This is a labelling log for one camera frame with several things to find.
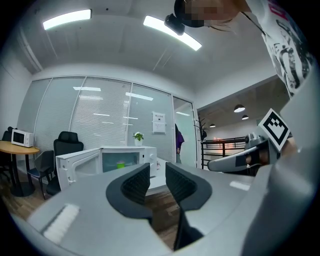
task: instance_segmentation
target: glass door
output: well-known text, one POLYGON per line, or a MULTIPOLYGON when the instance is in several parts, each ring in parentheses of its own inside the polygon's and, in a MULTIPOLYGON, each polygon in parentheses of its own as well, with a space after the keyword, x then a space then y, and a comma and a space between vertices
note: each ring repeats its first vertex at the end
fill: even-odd
POLYGON ((197 138, 192 103, 173 97, 176 163, 197 167, 197 138))

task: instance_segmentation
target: small microwave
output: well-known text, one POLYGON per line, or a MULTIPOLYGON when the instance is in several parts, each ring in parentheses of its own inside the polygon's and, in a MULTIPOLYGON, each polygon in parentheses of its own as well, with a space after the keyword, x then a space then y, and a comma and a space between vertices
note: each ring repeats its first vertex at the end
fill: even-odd
POLYGON ((23 130, 12 130, 11 143, 23 147, 33 147, 34 146, 35 135, 23 130))
POLYGON ((157 149, 151 146, 102 146, 55 157, 61 190, 88 176, 138 164, 150 164, 150 177, 157 176, 157 149))

